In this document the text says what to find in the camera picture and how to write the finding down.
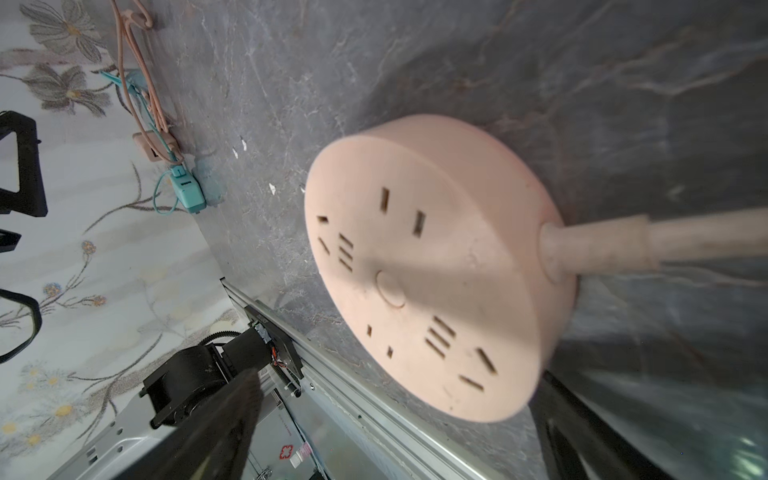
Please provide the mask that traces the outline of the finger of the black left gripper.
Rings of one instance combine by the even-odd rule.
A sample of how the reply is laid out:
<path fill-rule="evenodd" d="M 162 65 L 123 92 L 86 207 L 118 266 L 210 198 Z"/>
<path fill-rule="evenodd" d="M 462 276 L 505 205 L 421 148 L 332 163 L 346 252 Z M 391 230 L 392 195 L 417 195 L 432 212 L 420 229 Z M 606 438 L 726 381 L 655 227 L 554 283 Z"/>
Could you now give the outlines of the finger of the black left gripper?
<path fill-rule="evenodd" d="M 48 206 L 40 167 L 39 145 L 34 119 L 14 111 L 1 112 L 1 139 L 16 135 L 19 189 L 1 189 L 1 213 L 12 211 L 31 217 L 45 217 Z"/>

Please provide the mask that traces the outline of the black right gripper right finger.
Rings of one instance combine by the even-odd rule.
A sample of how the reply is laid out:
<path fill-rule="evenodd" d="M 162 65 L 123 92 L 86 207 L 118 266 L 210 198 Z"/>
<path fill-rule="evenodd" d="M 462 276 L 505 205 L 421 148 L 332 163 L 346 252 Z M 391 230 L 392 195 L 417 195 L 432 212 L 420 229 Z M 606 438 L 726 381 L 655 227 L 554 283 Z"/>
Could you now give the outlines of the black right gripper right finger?
<path fill-rule="evenodd" d="M 551 479 L 587 479 L 586 467 L 599 479 L 670 477 L 548 371 L 529 409 Z"/>

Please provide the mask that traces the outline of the pink round power strip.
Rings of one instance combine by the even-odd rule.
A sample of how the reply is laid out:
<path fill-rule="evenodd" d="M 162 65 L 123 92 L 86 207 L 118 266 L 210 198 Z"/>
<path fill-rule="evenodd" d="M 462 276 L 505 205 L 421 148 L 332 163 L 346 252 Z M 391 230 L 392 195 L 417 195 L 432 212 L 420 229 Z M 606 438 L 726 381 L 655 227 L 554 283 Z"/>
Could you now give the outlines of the pink round power strip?
<path fill-rule="evenodd" d="M 567 226 L 511 149 L 439 115 L 330 143 L 304 211 L 319 274 L 366 351 L 421 401 L 481 423 L 533 397 L 580 276 L 767 252 L 763 208 Z"/>

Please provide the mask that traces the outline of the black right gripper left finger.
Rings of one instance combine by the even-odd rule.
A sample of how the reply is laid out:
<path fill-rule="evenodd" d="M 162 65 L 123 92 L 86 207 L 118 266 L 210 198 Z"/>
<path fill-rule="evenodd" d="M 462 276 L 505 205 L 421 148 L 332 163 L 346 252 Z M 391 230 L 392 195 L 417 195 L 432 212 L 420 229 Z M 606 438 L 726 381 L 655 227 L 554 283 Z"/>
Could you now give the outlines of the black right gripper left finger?
<path fill-rule="evenodd" d="M 214 394 L 119 479 L 240 479 L 264 394 L 248 369 Z"/>

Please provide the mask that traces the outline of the pink charger plug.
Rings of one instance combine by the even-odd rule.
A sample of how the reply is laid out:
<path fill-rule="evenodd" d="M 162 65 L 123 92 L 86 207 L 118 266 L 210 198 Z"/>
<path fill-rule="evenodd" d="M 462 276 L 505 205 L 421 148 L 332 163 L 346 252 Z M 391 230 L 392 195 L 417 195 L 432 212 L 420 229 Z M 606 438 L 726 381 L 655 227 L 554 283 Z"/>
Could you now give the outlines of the pink charger plug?
<path fill-rule="evenodd" d="M 135 29 L 151 31 L 154 20 L 141 1 L 133 1 L 133 9 L 121 10 L 117 1 L 110 1 L 109 5 L 117 38 L 118 84 L 138 128 L 136 142 L 150 161 L 179 165 L 180 147 L 170 133 L 158 90 L 134 33 Z"/>

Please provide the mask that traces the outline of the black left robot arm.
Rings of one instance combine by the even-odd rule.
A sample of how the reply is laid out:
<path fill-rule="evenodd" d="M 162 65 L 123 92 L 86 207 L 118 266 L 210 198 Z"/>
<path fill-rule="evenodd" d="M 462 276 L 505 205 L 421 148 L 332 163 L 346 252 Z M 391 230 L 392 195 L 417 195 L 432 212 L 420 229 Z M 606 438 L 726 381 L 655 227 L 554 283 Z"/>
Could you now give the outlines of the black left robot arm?
<path fill-rule="evenodd" d="M 171 174 L 98 131 L 1 116 L 1 475 L 85 477 L 274 351 L 245 331 Z"/>

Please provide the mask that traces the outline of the teal charger plug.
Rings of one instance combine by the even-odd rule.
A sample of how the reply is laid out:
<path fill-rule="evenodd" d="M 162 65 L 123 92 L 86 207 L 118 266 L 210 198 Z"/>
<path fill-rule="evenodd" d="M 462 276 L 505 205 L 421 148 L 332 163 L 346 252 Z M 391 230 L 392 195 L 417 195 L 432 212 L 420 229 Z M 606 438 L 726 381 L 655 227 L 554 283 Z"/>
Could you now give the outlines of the teal charger plug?
<path fill-rule="evenodd" d="M 170 133 L 167 120 L 159 100 L 150 89 L 149 82 L 138 69 L 126 71 L 123 78 L 117 71 L 101 71 L 100 75 L 121 92 L 121 99 L 129 108 L 128 100 L 134 109 L 138 108 L 140 131 L 133 135 L 139 149 L 150 161 L 160 162 L 170 159 L 165 170 L 159 175 L 148 202 L 155 213 L 163 216 L 176 211 L 197 214 L 207 207 L 207 201 L 198 180 L 191 169 L 184 163 L 181 148 Z M 171 187 L 175 200 L 170 206 L 157 204 L 161 187 Z"/>

